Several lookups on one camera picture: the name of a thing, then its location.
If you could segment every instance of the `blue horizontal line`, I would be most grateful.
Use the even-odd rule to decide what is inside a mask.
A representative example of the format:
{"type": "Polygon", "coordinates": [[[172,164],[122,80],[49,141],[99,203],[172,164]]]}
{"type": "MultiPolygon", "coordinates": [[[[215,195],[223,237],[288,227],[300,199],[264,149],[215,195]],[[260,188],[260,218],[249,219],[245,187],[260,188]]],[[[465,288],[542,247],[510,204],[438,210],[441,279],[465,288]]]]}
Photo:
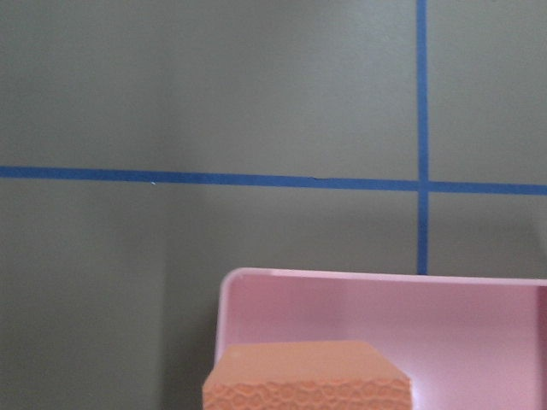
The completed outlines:
{"type": "Polygon", "coordinates": [[[451,194],[547,195],[547,185],[480,182],[429,182],[430,192],[451,194]]]}
{"type": "Polygon", "coordinates": [[[417,181],[396,179],[315,178],[238,173],[175,173],[54,167],[0,167],[0,178],[72,179],[147,182],[155,184],[278,186],[291,188],[325,188],[331,190],[418,190],[417,181]]]}

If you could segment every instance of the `pink container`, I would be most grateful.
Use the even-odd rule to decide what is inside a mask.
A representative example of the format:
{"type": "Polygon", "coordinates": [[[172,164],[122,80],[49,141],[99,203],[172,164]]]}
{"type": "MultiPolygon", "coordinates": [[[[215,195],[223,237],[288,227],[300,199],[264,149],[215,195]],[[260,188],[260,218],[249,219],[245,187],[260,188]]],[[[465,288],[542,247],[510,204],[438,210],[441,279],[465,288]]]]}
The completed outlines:
{"type": "Polygon", "coordinates": [[[547,409],[547,280],[242,268],[221,286],[233,343],[357,339],[413,380],[416,410],[547,409]]]}

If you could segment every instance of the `orange foam block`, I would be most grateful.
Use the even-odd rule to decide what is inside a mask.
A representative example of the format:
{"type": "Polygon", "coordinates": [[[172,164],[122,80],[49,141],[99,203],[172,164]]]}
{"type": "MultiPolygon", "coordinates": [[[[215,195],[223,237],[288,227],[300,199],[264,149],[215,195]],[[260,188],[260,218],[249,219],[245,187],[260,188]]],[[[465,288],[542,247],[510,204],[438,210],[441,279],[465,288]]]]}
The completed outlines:
{"type": "Polygon", "coordinates": [[[409,410],[410,379],[354,341],[230,346],[203,385],[204,410],[409,410]]]}

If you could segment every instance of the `orange block top surface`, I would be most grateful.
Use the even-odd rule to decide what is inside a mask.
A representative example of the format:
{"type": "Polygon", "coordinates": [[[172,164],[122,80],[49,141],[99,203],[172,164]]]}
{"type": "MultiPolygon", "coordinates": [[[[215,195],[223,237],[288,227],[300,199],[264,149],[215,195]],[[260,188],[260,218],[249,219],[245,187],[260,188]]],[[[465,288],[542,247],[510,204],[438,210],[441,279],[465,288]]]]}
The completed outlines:
{"type": "Polygon", "coordinates": [[[409,378],[365,342],[259,343],[230,346],[207,378],[216,384],[409,378]]]}

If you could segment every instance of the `pink tray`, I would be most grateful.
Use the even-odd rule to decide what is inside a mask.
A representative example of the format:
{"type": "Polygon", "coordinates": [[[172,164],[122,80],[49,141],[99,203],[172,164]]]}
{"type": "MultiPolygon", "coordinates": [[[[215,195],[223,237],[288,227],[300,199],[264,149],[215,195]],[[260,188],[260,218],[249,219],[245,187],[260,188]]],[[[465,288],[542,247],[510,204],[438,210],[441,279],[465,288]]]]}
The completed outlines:
{"type": "Polygon", "coordinates": [[[547,409],[547,280],[242,268],[221,286],[233,343],[361,339],[413,380],[416,410],[547,409]]]}

